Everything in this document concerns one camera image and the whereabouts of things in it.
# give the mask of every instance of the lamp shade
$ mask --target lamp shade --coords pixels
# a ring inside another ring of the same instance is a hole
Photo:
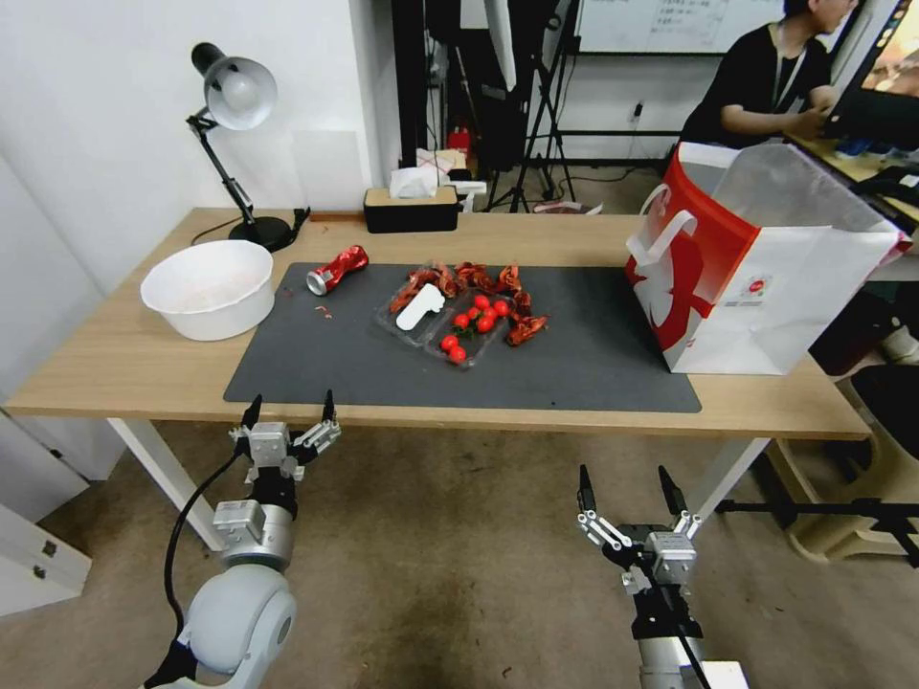
[[[275,106],[278,85],[265,67],[245,57],[227,57],[212,43],[199,43],[191,62],[204,77],[204,102],[227,129],[259,126]]]

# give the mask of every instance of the black t-shirt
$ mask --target black t-shirt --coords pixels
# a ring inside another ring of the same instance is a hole
[[[797,98],[808,99],[818,86],[830,83],[830,58],[815,38],[807,42],[807,53],[798,68],[791,89],[778,105],[773,104],[775,64],[778,52],[769,25],[751,31],[728,50],[705,98],[686,120],[681,139],[703,144],[723,144],[732,148],[762,144],[767,136],[734,134],[721,125],[721,109],[740,105],[749,112],[785,113]],[[797,59],[782,60],[778,94],[785,90]]]

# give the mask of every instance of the power outlet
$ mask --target power outlet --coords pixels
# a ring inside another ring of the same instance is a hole
[[[644,100],[639,100],[632,112],[629,114],[629,124],[635,124],[641,119],[641,113],[644,111]]]

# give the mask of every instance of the wooden table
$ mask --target wooden table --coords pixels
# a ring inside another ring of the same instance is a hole
[[[272,211],[286,216],[290,213]],[[138,295],[147,271],[189,245],[197,233],[230,220],[230,209],[196,209],[113,292],[99,310],[33,375],[7,405],[12,413],[108,418],[172,501],[182,506],[191,479],[151,420],[238,422],[243,404],[223,401],[253,332],[217,343],[183,339]],[[356,216],[316,216],[298,240],[275,254],[274,284],[295,261],[326,261],[359,243],[376,263],[423,263],[432,258],[490,264],[620,266],[636,216],[463,214],[451,233],[369,234]],[[223,238],[226,231],[209,235]],[[698,413],[635,411],[478,410],[342,406],[342,425],[513,431],[678,434],[725,439],[689,508],[707,517],[771,438],[861,439],[868,428],[815,362],[788,376],[692,375]],[[318,405],[266,404],[262,420],[308,424]],[[214,549],[213,511],[203,500],[189,521]]]
[[[855,158],[841,158],[836,155],[836,145],[839,143],[830,139],[816,139],[808,141],[797,137],[790,137],[792,142],[816,158],[821,163],[835,170],[839,175],[851,183],[863,182],[869,177],[874,177],[878,172],[886,167],[880,160],[868,158],[860,155]],[[914,224],[919,224],[919,209],[908,203],[900,201],[889,196],[884,197],[885,203],[891,208],[905,215],[912,220]]]

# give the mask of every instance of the white bowl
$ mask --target white bowl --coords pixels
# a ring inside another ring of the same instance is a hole
[[[271,312],[273,263],[264,247],[244,240],[188,247],[153,266],[141,300],[191,340],[224,340]]]

